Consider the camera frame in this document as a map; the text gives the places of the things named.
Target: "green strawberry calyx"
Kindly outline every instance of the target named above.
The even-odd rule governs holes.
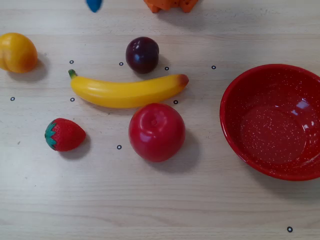
[[[45,130],[45,140],[46,143],[50,146],[50,148],[52,148],[53,150],[56,150],[55,146],[57,144],[57,142],[55,140],[52,139],[52,136],[56,134],[55,131],[53,131],[52,129],[55,127],[56,123],[54,123],[54,121],[52,121],[49,126],[46,128]]]

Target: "red bowl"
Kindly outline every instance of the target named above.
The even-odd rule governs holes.
[[[254,169],[274,178],[320,177],[320,77],[270,64],[238,76],[220,106],[224,136]]]

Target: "blue toy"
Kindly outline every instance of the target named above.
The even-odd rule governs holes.
[[[96,13],[100,9],[103,0],[86,0],[92,12]]]

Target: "dark red plum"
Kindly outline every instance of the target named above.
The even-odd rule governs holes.
[[[159,46],[149,37],[138,37],[132,40],[126,48],[125,59],[135,72],[150,73],[158,65]]]

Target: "strawberry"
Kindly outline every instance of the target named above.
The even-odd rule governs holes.
[[[57,118],[46,128],[44,137],[50,148],[66,152],[77,148],[85,140],[86,132],[73,121]]]

